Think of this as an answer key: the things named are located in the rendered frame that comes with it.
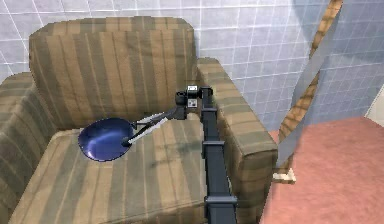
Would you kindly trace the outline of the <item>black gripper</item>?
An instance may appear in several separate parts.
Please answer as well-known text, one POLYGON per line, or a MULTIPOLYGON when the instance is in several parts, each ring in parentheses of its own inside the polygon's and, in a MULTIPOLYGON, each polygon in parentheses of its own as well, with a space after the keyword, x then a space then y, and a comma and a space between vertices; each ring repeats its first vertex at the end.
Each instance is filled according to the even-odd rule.
POLYGON ((162 112, 158 114, 145 117, 139 121, 132 122, 132 127, 138 129, 141 127, 136 134, 132 137, 124 137, 121 145, 123 147, 130 147, 141 137, 151 133, 154 129, 159 128, 163 123, 169 119, 186 120, 187 119, 187 98, 184 92, 179 91, 175 94, 176 107, 171 112, 162 112))

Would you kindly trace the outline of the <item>wooden floor lamp pole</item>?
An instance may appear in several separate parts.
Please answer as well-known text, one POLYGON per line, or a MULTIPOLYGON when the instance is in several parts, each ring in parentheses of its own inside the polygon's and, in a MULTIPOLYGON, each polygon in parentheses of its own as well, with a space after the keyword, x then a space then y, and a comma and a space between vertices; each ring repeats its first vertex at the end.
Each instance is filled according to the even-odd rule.
POLYGON ((293 91, 291 109, 279 127, 278 160, 272 181, 294 184, 292 168, 295 149, 304 128, 305 117, 313 103, 320 80, 320 69, 333 49, 333 36, 338 25, 343 0, 330 0, 310 48, 309 61, 293 91))

